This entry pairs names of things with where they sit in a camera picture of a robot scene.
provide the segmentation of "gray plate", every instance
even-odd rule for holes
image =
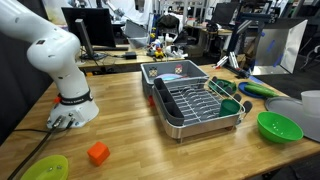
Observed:
[[[265,107],[268,111],[290,118],[301,127],[305,137],[320,142],[320,117],[306,116],[301,100],[290,97],[274,97],[266,101]]]

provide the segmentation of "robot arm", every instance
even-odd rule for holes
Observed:
[[[61,102],[51,110],[47,126],[60,115],[72,127],[81,127],[99,112],[84,74],[75,64],[80,41],[74,35],[39,17],[16,0],[0,1],[0,31],[7,36],[32,43],[27,51],[30,63],[54,80]]]
[[[69,0],[68,4],[75,8],[85,8],[87,6],[87,2],[85,0]]]
[[[121,8],[116,8],[111,2],[110,0],[97,0],[97,4],[101,4],[101,1],[103,1],[103,3],[105,5],[107,5],[109,7],[109,9],[115,14],[115,20],[121,20],[121,17],[124,16],[124,11]]]

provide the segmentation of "black monitor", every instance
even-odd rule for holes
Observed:
[[[83,40],[75,23],[77,19],[83,20],[92,45],[116,47],[109,9],[70,7],[62,7],[61,9],[69,32],[75,34],[82,45],[84,45]]]
[[[211,21],[220,25],[228,26],[238,5],[239,3],[237,2],[217,3],[212,14]]]

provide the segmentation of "wooden table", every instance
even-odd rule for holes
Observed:
[[[226,69],[201,66],[210,75],[235,81]],[[164,131],[155,107],[143,95],[141,72],[87,77],[98,116],[79,129],[55,134],[20,171],[49,155],[69,161],[68,179],[246,179],[316,155],[319,143],[303,138],[287,144],[264,139],[257,129],[257,114],[264,101],[243,94],[254,106],[234,130],[225,129],[185,138],[179,144]],[[17,129],[46,129],[46,120],[58,94],[52,84]],[[38,145],[44,134],[13,132],[0,147],[0,179],[6,179]],[[111,155],[100,167],[86,151],[100,141]]]
[[[113,66],[113,65],[133,65],[133,64],[142,64],[142,63],[152,63],[155,62],[152,57],[147,56],[147,50],[140,48],[140,49],[131,49],[129,45],[117,45],[117,47],[128,47],[128,51],[135,52],[137,54],[137,59],[132,60],[126,60],[125,58],[119,58],[119,57],[113,57],[121,56],[125,54],[125,51],[106,51],[106,52],[99,52],[97,53],[107,53],[109,54],[106,58],[96,61],[99,66]],[[93,60],[80,60],[79,56],[76,59],[78,67],[79,68],[94,68],[98,65]],[[173,58],[168,57],[168,61],[174,61],[174,60],[181,60],[183,58]]]

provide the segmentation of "green cup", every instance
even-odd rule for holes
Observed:
[[[240,104],[232,99],[224,99],[221,102],[219,117],[229,116],[238,113]]]

